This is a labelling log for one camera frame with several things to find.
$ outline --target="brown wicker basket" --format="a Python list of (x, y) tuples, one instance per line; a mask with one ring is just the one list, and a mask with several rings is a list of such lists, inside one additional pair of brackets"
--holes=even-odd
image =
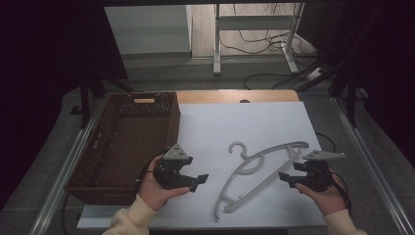
[(130, 205), (141, 169), (177, 142), (174, 92), (111, 94), (66, 190), (88, 205)]

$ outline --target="metal frame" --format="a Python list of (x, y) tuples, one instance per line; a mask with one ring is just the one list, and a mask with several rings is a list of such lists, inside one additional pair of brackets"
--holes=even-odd
[(52, 221), (52, 218), (58, 208), (59, 202), (62, 199), (62, 196), (65, 192), (65, 185), (67, 184), (69, 177), (75, 168), (78, 159), (81, 155), (81, 152), (84, 146), (87, 143), (87, 138), (93, 130), (93, 126), (98, 120), (98, 113), (101, 112), (105, 105), (105, 101), (101, 101), (99, 104), (95, 104), (92, 108), (92, 118), (88, 124), (79, 131), (76, 140), (69, 151), (67, 160), (62, 166), (61, 171), (58, 174), (57, 179), (55, 180), (51, 191), (48, 194), (48, 197), (45, 200), (45, 203), (42, 206), (39, 214), (37, 215), (36, 220), (33, 223), (33, 226), (30, 229), (29, 234), (46, 234), (48, 227)]
[(213, 74), (220, 75), (220, 31), (222, 30), (287, 30), (287, 43), (281, 43), (284, 57), (291, 73), (299, 69), (293, 58), (291, 46), (300, 20), (303, 3), (296, 8), (293, 16), (223, 16), (220, 17), (220, 4), (215, 5)]
[(348, 136), (350, 137), (357, 152), (363, 160), (369, 175), (372, 177), (376, 188), (378, 189), (382, 199), (385, 202), (385, 205), (387, 206), (387, 209), (389, 210), (397, 228), (399, 229), (400, 234), (415, 234), (414, 228), (408, 220), (402, 204), (399, 202), (399, 199), (393, 192), (387, 179), (382, 175), (381, 170), (376, 164), (375, 158), (373, 158), (363, 138), (360, 136), (358, 129), (353, 127), (353, 125), (348, 121), (346, 116), (346, 108), (343, 104), (343, 101), (341, 98), (332, 98), (332, 102), (335, 105), (338, 111), (338, 115), (346, 128)]

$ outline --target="metal stand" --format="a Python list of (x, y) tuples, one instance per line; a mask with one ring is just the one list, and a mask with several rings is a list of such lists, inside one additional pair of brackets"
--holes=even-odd
[(303, 3), (293, 16), (223, 16), (220, 17), (220, 4), (215, 5), (215, 37), (213, 53), (213, 74), (220, 74), (220, 31), (223, 30), (289, 30), (287, 43), (282, 43), (283, 53), (291, 73), (299, 72), (293, 58), (291, 45), (299, 24)]

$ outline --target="black cable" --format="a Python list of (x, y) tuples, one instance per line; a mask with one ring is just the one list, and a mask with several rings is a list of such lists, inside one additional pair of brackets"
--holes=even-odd
[(293, 55), (296, 56), (296, 58), (318, 58), (317, 55), (304, 55), (304, 54), (297, 54), (296, 52), (293, 52)]
[(150, 166), (150, 164), (152, 163), (152, 161), (153, 161), (156, 157), (158, 157), (158, 156), (160, 156), (160, 155), (164, 155), (165, 153), (167, 153), (167, 151), (168, 151), (168, 150), (169, 150), (169, 148), (166, 148), (166, 149), (164, 149), (164, 150), (161, 150), (161, 151), (159, 151), (159, 152), (155, 153), (154, 155), (152, 155), (152, 156), (151, 156), (151, 157), (147, 160), (146, 164), (145, 164), (145, 165), (141, 168), (140, 174), (138, 175), (138, 178), (137, 178), (137, 184), (135, 185), (135, 190), (136, 190), (136, 192), (139, 192), (139, 191), (140, 191), (141, 183), (143, 182), (144, 177), (146, 176), (146, 173), (148, 172), (149, 166)]
[(236, 48), (236, 47), (231, 47), (231, 46), (227, 46), (227, 45), (225, 45), (225, 44), (223, 44), (223, 42), (222, 42), (222, 39), (220, 38), (220, 36), (219, 36), (219, 41), (220, 41), (220, 44), (222, 44), (222, 46), (224, 46), (224, 47), (226, 47), (226, 48), (228, 48), (228, 49), (234, 49), (234, 50), (238, 50), (238, 51), (241, 51), (241, 52), (244, 52), (244, 53), (247, 53), (247, 54), (259, 54), (259, 53), (261, 53), (261, 52), (264, 52), (264, 51), (266, 51), (272, 44), (277, 44), (277, 43), (281, 43), (282, 41), (276, 41), (276, 42), (272, 42), (272, 44), (270, 44), (270, 45), (268, 45), (266, 48), (264, 48), (263, 50), (260, 50), (260, 51), (257, 51), (257, 52), (248, 52), (248, 51), (244, 51), (244, 50), (242, 50), (242, 49), (239, 49), (239, 48)]
[(346, 181), (337, 173), (334, 173), (332, 171), (332, 174), (337, 175), (340, 180), (343, 182), (345, 189), (338, 183), (336, 180), (332, 179), (332, 184), (335, 186), (335, 188), (339, 191), (340, 195), (342, 196), (343, 200), (345, 201), (346, 207), (348, 209), (348, 214), (350, 215), (350, 218), (353, 218), (353, 214), (351, 213), (351, 200), (348, 196), (348, 187), (346, 184)]
[(309, 70), (308, 72), (305, 72), (304, 76), (299, 76), (296, 80), (294, 80), (291, 85), (289, 86), (289, 89), (294, 89), (293, 86), (295, 86), (297, 83), (299, 83), (301, 80), (307, 78), (312, 73), (312, 70)]
[(253, 75), (247, 76), (244, 79), (244, 87), (247, 90), (251, 90), (250, 87), (247, 85), (248, 80), (250, 78), (252, 78), (252, 77), (255, 77), (255, 76), (292, 76), (292, 75), (291, 74), (278, 74), (278, 73), (258, 73), (258, 74), (253, 74)]
[(64, 232), (64, 235), (68, 235), (67, 225), (65, 222), (65, 210), (67, 209), (68, 198), (69, 198), (69, 193), (66, 192), (65, 198), (64, 198), (64, 204), (62, 206), (62, 213), (61, 213), (61, 225), (62, 225), (62, 231)]
[(269, 8), (269, 3), (266, 4), (266, 8), (262, 11), (261, 15), (263, 15), (265, 13), (266, 9), (268, 9), (268, 8)]
[(325, 135), (325, 134), (323, 134), (323, 133), (320, 133), (320, 132), (315, 132), (315, 134), (316, 135), (320, 135), (320, 136), (322, 136), (322, 137), (324, 137), (324, 138), (326, 138), (328, 141), (330, 141), (330, 143), (332, 144), (332, 146), (333, 146), (333, 153), (336, 153), (336, 144), (335, 144), (335, 142), (332, 140), (332, 139), (330, 139), (330, 137), (329, 136), (327, 136), (327, 135)]
[(244, 40), (245, 42), (260, 42), (260, 41), (267, 41), (267, 42), (272, 42), (272, 40), (273, 39), (275, 39), (275, 38), (277, 38), (277, 37), (280, 37), (280, 36), (285, 36), (285, 34), (287, 34), (288, 32), (284, 32), (284, 33), (282, 33), (282, 34), (278, 34), (278, 35), (275, 35), (275, 36), (269, 36), (269, 37), (267, 37), (266, 35), (265, 35), (265, 37), (264, 38), (261, 38), (261, 39), (255, 39), (255, 40), (248, 40), (248, 39), (245, 39), (243, 36), (242, 36), (242, 34), (241, 34), (241, 37), (242, 37), (242, 40)]
[(303, 75), (303, 74), (305, 74), (305, 73), (309, 72), (309, 71), (310, 71), (310, 69), (314, 68), (315, 66), (319, 65), (320, 63), (321, 63), (321, 60), (316, 60), (316, 61), (315, 61), (313, 64), (311, 64), (309, 67), (307, 67), (307, 68), (305, 68), (304, 70), (300, 71), (299, 73), (295, 74), (295, 75), (294, 75), (294, 76), (292, 76), (291, 78), (275, 83), (275, 84), (271, 87), (271, 90), (275, 89), (277, 86), (280, 86), (280, 85), (285, 85), (285, 83), (286, 83), (286, 82), (288, 82), (288, 81), (292, 81), (292, 80), (294, 80), (296, 77), (299, 77), (300, 75)]
[[(278, 7), (278, 11), (280, 12), (280, 15), (282, 15), (282, 13), (281, 13), (281, 6), (282, 6), (282, 5), (284, 5), (284, 4), (285, 4), (285, 3), (282, 3), (282, 4), (275, 3), (275, 5), (274, 5), (274, 9), (272, 10), (271, 14), (272, 14), (272, 15), (275, 15), (275, 12), (276, 12), (277, 7)], [(282, 35), (284, 35), (284, 34), (288, 34), (288, 32), (281, 33), (281, 31), (282, 31), (282, 30), (280, 30), (280, 34), (279, 34), (279, 35), (277, 35), (277, 36), (275, 36), (275, 37), (280, 37), (280, 38), (281, 38), (281, 36), (282, 36)]]
[[(236, 6), (235, 6), (235, 4), (233, 4), (233, 8), (234, 8), (234, 14), (235, 14), (235, 16), (238, 16), (238, 15), (239, 15), (239, 13), (238, 13), (238, 11), (236, 11)], [(264, 12), (266, 11), (266, 9), (268, 9), (268, 8), (269, 8), (269, 5), (267, 4), (267, 5), (266, 5), (265, 10), (263, 10), (263, 12), (262, 12), (261, 14), (263, 15), (263, 13), (264, 13)], [(276, 8), (277, 8), (277, 5), (276, 5), (276, 4), (274, 4), (274, 9), (271, 11), (271, 14), (272, 14), (272, 15), (275, 15)], [(247, 40), (247, 39), (245, 39), (245, 38), (244, 38), (244, 36), (242, 35), (242, 31), (241, 31), (241, 30), (238, 30), (238, 31), (239, 31), (239, 34), (240, 34), (240, 36), (241, 36), (242, 40), (243, 40), (243, 41), (245, 41), (245, 42), (258, 42), (258, 41), (267, 41), (267, 42), (270, 42), (270, 41), (272, 41), (272, 39), (273, 39), (273, 38), (275, 38), (275, 37), (279, 37), (279, 35), (277, 35), (277, 36), (272, 36), (272, 37), (268, 37), (268, 32), (269, 32), (269, 30), (267, 30), (267, 31), (266, 31), (266, 33), (265, 33), (265, 37), (264, 37), (264, 38), (262, 38), (262, 39), (256, 39), (256, 40)]]
[(311, 65), (312, 65), (312, 64), (310, 64), (310, 65), (303, 64), (302, 62), (300, 62), (300, 61), (299, 61), (299, 58), (300, 58), (300, 57), (296, 57), (296, 56), (294, 56), (294, 60), (296, 60), (296, 63), (297, 63), (297, 64), (299, 64), (299, 65), (301, 65), (301, 66), (304, 66), (304, 67), (309, 67), (309, 66), (311, 66)]
[(302, 50), (302, 39), (301, 39), (301, 38), (299, 38), (299, 37), (297, 37), (297, 36), (294, 36), (294, 39), (296, 39), (296, 40), (298, 40), (298, 41), (300, 42), (300, 45), (299, 45), (300, 51), (301, 51), (304, 55), (306, 55), (306, 56), (310, 56), (309, 54), (305, 53), (305, 52)]

